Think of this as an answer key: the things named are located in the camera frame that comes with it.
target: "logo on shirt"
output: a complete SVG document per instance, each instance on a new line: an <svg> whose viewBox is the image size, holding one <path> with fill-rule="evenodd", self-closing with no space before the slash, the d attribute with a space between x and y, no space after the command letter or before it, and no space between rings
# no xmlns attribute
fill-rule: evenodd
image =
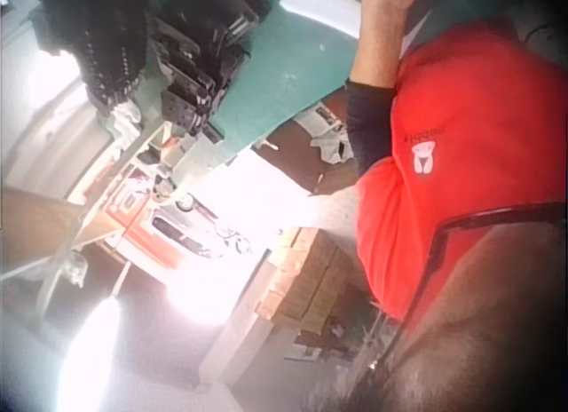
<svg viewBox="0 0 568 412"><path fill-rule="evenodd" d="M412 147L414 171L417 174L430 174L434 168L434 141L425 141Z"/></svg>
<svg viewBox="0 0 568 412"><path fill-rule="evenodd" d="M405 143L412 144L418 144L424 141L432 141L435 137L442 135L444 131L444 128L435 128L433 130L413 132L412 134L405 134L403 140Z"/></svg>

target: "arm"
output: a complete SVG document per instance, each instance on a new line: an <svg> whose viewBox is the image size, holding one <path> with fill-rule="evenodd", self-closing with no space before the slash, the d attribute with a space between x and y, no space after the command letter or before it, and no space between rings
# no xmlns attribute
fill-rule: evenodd
<svg viewBox="0 0 568 412"><path fill-rule="evenodd" d="M347 126L359 175L391 155L391 105L413 1L362 0L359 46L347 83Z"/></svg>

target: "green panel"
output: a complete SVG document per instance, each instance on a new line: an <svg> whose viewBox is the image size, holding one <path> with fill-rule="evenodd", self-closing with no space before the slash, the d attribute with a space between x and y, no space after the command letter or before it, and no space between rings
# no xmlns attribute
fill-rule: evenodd
<svg viewBox="0 0 568 412"><path fill-rule="evenodd" d="M217 162L342 85L356 46L345 34L275 7L251 37L251 59L212 119L226 136Z"/></svg>
<svg viewBox="0 0 568 412"><path fill-rule="evenodd" d="M279 0L271 1L272 12L248 39L251 59L211 121L224 133L225 140L215 146L207 140L198 142L177 168L174 179L179 184L191 183L190 178L230 160L339 88L349 75L357 46L353 38L285 12ZM492 16L513 1L442 0L416 43L426 42L457 23ZM163 0L153 0L153 8L159 8L160 2ZM156 78L155 67L147 71L149 76L142 84L148 86L148 92L137 95L146 106L153 104L150 113L154 116L160 107L158 91L165 84Z"/></svg>

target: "cardboard box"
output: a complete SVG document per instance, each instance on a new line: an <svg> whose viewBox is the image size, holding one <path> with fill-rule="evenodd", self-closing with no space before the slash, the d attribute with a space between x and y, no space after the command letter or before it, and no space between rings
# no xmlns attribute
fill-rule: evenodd
<svg viewBox="0 0 568 412"><path fill-rule="evenodd" d="M317 228L289 229L282 236L269 257L280 263L279 273L256 312L282 326L320 333L352 262Z"/></svg>

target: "red shirt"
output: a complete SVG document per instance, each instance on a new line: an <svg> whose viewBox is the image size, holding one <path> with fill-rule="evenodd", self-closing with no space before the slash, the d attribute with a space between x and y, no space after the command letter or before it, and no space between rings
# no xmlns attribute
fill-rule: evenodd
<svg viewBox="0 0 568 412"><path fill-rule="evenodd" d="M397 90L392 157L358 183L358 242L371 290L402 320L442 221L565 202L568 83L561 68L476 26L410 54ZM418 315L485 232L450 240Z"/></svg>

